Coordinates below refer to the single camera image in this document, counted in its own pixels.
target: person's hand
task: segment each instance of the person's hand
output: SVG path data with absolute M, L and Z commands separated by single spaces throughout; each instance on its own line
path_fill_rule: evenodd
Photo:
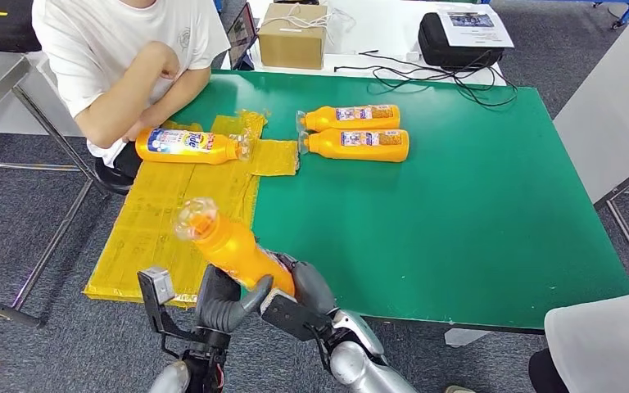
M 149 106 L 145 111 L 141 113 L 141 117 L 136 120 L 129 131 L 127 131 L 121 140 L 124 142 L 133 142 L 138 138 L 138 135 L 144 129 L 154 129 L 155 127 L 160 127 L 163 123 L 162 121 L 158 121 L 158 119 L 154 119 L 152 113 L 153 106 Z
M 131 128 L 129 129 L 129 131 L 127 131 L 123 137 L 121 137 L 121 140 L 123 142 L 133 142 L 136 140 L 136 138 L 138 138 L 138 135 L 141 133 L 141 131 L 143 131 L 144 129 L 149 128 L 149 126 L 145 125 L 143 123 L 142 120 L 136 120 L 136 123 L 134 123 Z
M 163 61 L 160 73 L 161 78 L 174 79 L 177 76 L 179 59 L 177 58 L 177 53 L 171 47 L 160 41 L 151 41 L 141 49 L 141 53 L 147 54 L 151 59 L 161 59 Z

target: detergent bottle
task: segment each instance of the detergent bottle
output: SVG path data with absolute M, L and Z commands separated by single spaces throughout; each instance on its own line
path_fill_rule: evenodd
M 266 274 L 274 276 L 274 288 L 295 297 L 292 275 L 278 260 L 256 244 L 244 224 L 222 215 L 210 198 L 187 201 L 174 227 L 184 240 L 193 240 L 199 251 L 217 268 L 248 290 Z
M 298 149 L 327 158 L 402 162 L 409 155 L 409 133 L 403 129 L 300 132 Z
M 183 129 L 148 129 L 136 139 L 138 156 L 147 161 L 190 164 L 223 164 L 247 160 L 251 143 L 247 135 L 227 137 Z
M 398 129 L 401 115 L 396 105 L 322 106 L 314 112 L 298 111 L 296 121 L 299 127 L 317 133 L 325 129 Z

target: yellow bubble wrap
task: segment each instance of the yellow bubble wrap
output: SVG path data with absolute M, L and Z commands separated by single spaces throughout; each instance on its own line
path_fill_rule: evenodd
M 177 297 L 170 303 L 192 306 L 197 300 L 206 260 L 191 242 L 174 234 L 177 208 L 193 197 L 211 197 L 230 219 L 251 226 L 259 176 L 295 174 L 296 142 L 260 139 L 265 117 L 243 111 L 238 117 L 218 116 L 211 132 L 248 132 L 255 139 L 249 161 L 221 165 L 144 162 L 124 201 L 105 249 L 84 294 L 91 299 L 141 301 L 137 271 L 161 266 L 170 271 Z M 170 129 L 201 131 L 168 122 Z

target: paper document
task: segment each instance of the paper document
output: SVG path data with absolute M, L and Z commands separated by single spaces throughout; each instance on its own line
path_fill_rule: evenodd
M 503 21 L 492 9 L 437 13 L 451 47 L 514 47 Z

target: white t-shirt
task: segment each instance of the white t-shirt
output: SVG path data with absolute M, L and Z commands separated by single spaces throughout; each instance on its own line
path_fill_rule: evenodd
M 76 117 L 121 79 L 151 41 L 172 47 L 179 74 L 210 66 L 230 48 L 212 0 L 156 0 L 139 9 L 121 0 L 34 0 L 33 27 L 57 76 L 59 95 Z M 148 105 L 173 81 L 159 78 Z M 125 143 L 88 149 L 112 167 Z
M 629 392 L 629 295 L 552 309 L 544 325 L 570 393 Z

